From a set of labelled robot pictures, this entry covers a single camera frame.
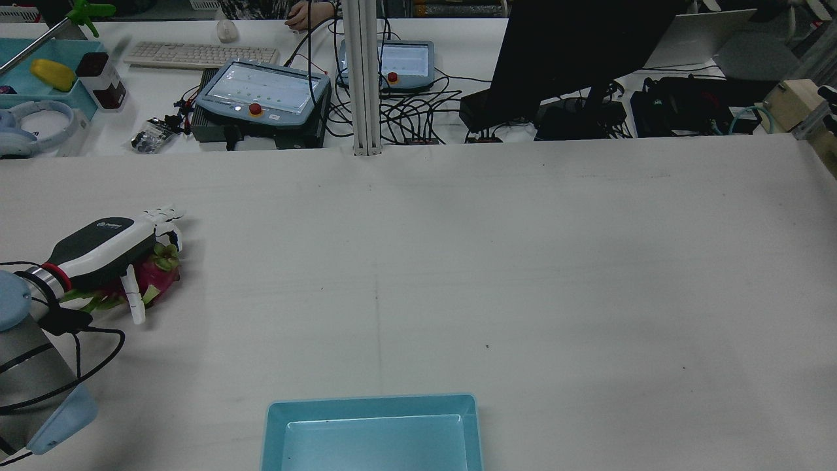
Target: keyboard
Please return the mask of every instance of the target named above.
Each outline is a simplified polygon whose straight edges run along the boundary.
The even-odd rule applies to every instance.
[[[232,58],[275,64],[279,58],[279,50],[226,44],[142,41],[122,58],[122,62],[165,69],[209,69],[219,67]]]

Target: dragon fruit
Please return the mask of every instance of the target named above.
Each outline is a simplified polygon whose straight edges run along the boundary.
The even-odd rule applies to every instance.
[[[156,243],[148,258],[142,263],[134,262],[136,284],[140,288],[142,303],[147,308],[180,279],[180,260],[177,256],[177,247],[173,244],[164,246]],[[92,313],[95,309],[110,309],[127,302],[125,289],[119,278],[93,292],[70,290],[64,295],[62,302],[79,298],[90,300],[80,309],[87,313]]]

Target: computer monitor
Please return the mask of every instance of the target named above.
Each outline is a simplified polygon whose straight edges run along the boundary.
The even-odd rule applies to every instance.
[[[609,84],[640,69],[684,9],[683,0],[515,0],[491,87],[464,97],[460,118],[471,132],[533,121],[542,101],[590,88],[575,122],[595,121]]]

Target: teal tray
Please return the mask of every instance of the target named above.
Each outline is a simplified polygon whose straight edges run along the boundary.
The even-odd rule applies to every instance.
[[[472,395],[281,401],[268,407],[262,471],[482,471]]]
[[[0,64],[14,57],[31,43],[31,39],[0,38]],[[57,91],[30,74],[29,66],[35,59],[49,59],[75,71],[83,55],[101,50],[103,48],[99,41],[83,39],[48,41],[14,69],[0,75],[0,85],[10,85],[17,92],[17,95],[0,95],[0,109],[8,109],[25,101],[55,100],[66,103],[72,108],[79,108],[87,119],[92,119],[96,113],[96,103],[90,98],[90,94],[80,81],[76,80],[73,88],[68,92]]]

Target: white table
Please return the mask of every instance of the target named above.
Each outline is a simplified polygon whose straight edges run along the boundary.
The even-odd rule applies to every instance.
[[[490,80],[494,73],[497,55],[506,29],[506,20],[500,18],[457,18],[457,19],[393,19],[393,30],[402,39],[431,40],[436,51],[436,65],[449,75],[467,76]],[[281,56],[278,61],[283,64],[302,39],[301,34],[290,31],[282,21],[248,21],[237,22],[240,39],[234,44],[257,47],[276,47]],[[3,25],[2,36],[8,37],[36,37],[45,30],[43,24],[8,24]],[[127,143],[140,131],[142,123],[151,117],[162,118],[166,114],[174,114],[174,101],[189,88],[200,82],[200,72],[196,70],[163,70],[128,66],[121,62],[121,57],[133,46],[143,40],[171,40],[197,42],[202,44],[220,44],[215,36],[215,22],[212,21],[181,21],[181,22],[132,22],[132,23],[99,23],[100,41],[116,58],[118,71],[126,84],[129,93],[124,111],[117,114],[97,113],[92,122],[90,137],[82,149],[83,155],[113,155],[131,153]],[[314,63],[326,69],[333,75],[336,70],[332,34],[325,27],[314,34],[312,43]],[[306,47],[301,50],[307,54]],[[306,61],[297,57],[294,67],[306,68]],[[521,73],[532,73],[522,70]],[[651,74],[659,78],[662,73]],[[643,79],[648,74],[634,74],[620,79],[628,93],[622,101],[627,105],[630,92],[641,90]],[[440,90],[444,82],[440,82],[434,90]],[[463,91],[468,95],[484,90],[488,84],[470,80],[453,79],[450,90]],[[339,93],[345,100],[345,91]],[[450,102],[443,108],[459,108],[458,102]],[[633,117],[629,116],[628,123],[633,126]],[[352,131],[349,126],[330,125],[336,134]],[[434,128],[448,143],[463,142],[467,129],[462,124],[458,112],[438,112],[434,118]],[[531,141],[536,133],[534,127],[502,128],[498,136],[506,142]],[[337,138],[326,134],[326,147],[351,146],[351,138]],[[223,151],[224,144],[199,143],[193,137],[175,137],[168,144],[164,153],[188,153],[203,151]],[[271,149],[275,145],[272,139],[248,138],[240,142],[237,149],[259,150]]]
[[[96,421],[14,469],[258,469],[271,401],[451,391],[486,471],[837,463],[837,186],[789,135],[0,167],[7,259],[188,211],[148,324],[97,316]]]

